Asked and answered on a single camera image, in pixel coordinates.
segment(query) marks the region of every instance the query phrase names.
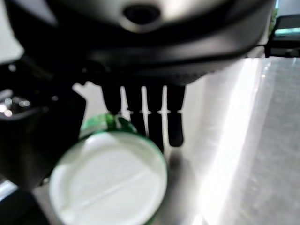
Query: stainless steel surface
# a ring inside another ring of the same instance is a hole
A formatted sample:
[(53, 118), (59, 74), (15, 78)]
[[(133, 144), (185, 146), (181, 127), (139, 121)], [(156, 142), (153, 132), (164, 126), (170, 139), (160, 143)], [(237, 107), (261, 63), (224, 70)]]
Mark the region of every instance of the stainless steel surface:
[[(299, 87), (297, 59), (241, 60), (188, 86), (186, 141), (166, 144), (169, 184), (154, 224), (298, 224)], [(86, 117), (105, 112), (99, 88), (76, 89), (90, 100)]]

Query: circular hole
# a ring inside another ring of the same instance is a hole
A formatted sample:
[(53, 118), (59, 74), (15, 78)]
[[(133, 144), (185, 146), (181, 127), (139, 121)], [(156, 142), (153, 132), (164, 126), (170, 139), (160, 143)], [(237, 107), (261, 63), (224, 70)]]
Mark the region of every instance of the circular hole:
[(160, 17), (159, 9), (151, 5), (129, 6), (123, 13), (129, 21), (138, 25), (152, 23)]

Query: white bottle cap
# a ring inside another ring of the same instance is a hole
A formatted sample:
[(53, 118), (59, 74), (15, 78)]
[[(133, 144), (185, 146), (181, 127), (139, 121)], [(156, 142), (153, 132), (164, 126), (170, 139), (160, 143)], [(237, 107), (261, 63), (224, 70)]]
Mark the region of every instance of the white bottle cap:
[(52, 172), (49, 194), (65, 225), (143, 225), (158, 210), (166, 186), (157, 146), (116, 131), (73, 146)]

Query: green label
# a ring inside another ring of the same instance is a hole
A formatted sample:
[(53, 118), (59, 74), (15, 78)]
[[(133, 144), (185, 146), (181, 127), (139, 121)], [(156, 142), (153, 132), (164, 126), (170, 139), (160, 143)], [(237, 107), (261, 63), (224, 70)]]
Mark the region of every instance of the green label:
[(136, 128), (121, 115), (107, 113), (92, 117), (83, 123), (79, 138), (82, 139), (92, 134), (110, 131), (137, 133)]

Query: metal surface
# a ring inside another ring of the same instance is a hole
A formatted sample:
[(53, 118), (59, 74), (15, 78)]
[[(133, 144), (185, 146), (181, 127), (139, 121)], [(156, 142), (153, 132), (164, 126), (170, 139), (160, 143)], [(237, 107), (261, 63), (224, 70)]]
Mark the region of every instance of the metal surface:
[[(165, 147), (169, 184), (154, 224), (297, 224), (299, 86), (297, 59), (241, 60), (188, 86), (185, 144)], [(90, 84), (76, 89), (90, 101), (100, 92)], [(86, 118), (102, 112), (97, 98)]]
[(57, 0), (102, 22), (119, 25), (123, 10), (131, 5), (151, 4), (161, 11), (161, 24), (178, 23), (201, 15), (228, 0)]

